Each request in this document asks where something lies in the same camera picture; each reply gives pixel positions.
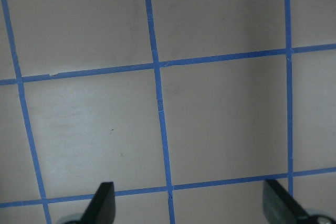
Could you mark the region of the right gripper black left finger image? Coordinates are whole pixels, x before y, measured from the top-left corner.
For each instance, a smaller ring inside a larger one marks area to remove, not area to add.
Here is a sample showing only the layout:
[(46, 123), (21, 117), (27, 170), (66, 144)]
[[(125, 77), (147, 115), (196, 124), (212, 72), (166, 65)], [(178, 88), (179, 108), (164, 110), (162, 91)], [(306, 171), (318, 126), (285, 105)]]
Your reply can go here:
[(114, 183), (104, 182), (81, 216), (79, 223), (111, 224), (116, 216)]

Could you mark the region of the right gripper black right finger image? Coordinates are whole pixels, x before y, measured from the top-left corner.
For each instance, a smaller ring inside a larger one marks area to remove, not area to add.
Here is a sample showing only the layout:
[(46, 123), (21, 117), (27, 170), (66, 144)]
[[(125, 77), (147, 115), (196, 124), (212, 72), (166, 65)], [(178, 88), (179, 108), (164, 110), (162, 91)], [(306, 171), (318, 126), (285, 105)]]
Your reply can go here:
[(307, 223), (308, 213), (296, 200), (274, 179), (263, 182), (263, 214), (268, 223)]

